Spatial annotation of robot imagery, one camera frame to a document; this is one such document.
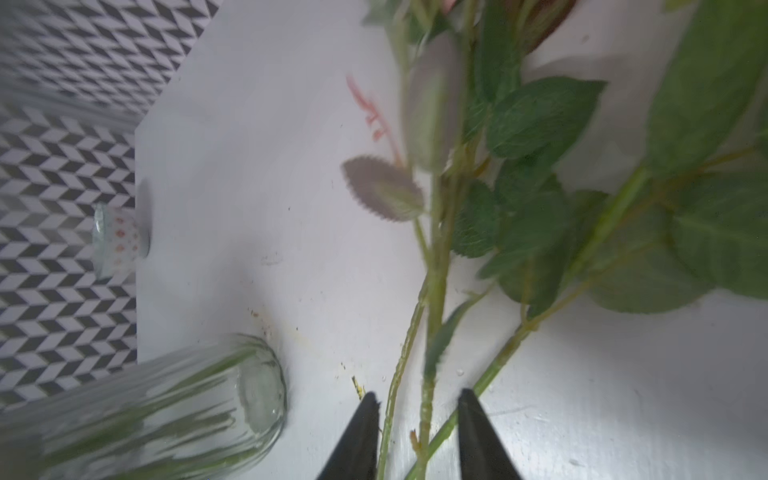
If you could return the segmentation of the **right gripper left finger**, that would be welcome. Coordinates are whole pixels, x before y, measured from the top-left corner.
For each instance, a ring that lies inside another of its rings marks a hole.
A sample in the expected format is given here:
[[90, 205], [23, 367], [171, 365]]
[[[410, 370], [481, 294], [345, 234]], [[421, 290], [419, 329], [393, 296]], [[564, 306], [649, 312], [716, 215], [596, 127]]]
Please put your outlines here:
[[374, 392], [367, 392], [317, 479], [375, 479], [379, 418], [380, 402]]

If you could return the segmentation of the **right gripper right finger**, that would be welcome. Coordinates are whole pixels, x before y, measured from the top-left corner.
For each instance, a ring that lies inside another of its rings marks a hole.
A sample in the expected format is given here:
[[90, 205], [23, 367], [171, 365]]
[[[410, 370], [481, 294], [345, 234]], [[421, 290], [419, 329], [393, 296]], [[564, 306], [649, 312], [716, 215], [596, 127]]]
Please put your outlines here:
[[472, 389], [458, 399], [458, 445], [463, 480], [521, 480]]

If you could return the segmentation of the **clear glass vase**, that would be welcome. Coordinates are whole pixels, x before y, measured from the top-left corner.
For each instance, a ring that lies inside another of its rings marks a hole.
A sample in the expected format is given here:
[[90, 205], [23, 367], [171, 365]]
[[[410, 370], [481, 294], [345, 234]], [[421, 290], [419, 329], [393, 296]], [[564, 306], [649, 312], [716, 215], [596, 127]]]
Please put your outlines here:
[[237, 334], [182, 348], [1, 416], [4, 479], [234, 479], [280, 436], [273, 349]]

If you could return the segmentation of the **small pink bud stem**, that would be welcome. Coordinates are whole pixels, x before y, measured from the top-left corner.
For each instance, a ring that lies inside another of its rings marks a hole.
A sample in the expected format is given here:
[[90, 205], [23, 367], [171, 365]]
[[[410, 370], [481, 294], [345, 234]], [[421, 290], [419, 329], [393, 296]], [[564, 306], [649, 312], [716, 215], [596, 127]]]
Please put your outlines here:
[[401, 80], [403, 147], [392, 158], [361, 155], [342, 171], [355, 199], [378, 217], [409, 222], [426, 275], [390, 384], [380, 450], [373, 473], [384, 478], [399, 387], [415, 336], [426, 332], [419, 427], [411, 434], [416, 462], [410, 477], [423, 478], [434, 452], [458, 425], [450, 417], [431, 428], [440, 360], [466, 313], [471, 295], [445, 309], [453, 255], [477, 258], [495, 245], [504, 216], [516, 216], [514, 198], [526, 199], [545, 177], [509, 193], [491, 190], [476, 160], [482, 139], [505, 112], [520, 112], [523, 125], [541, 125], [548, 92], [564, 93], [566, 116], [576, 129], [589, 119], [602, 84], [557, 81], [544, 88], [522, 85], [520, 68], [568, 17], [570, 1], [374, 1], [364, 24], [381, 27]]

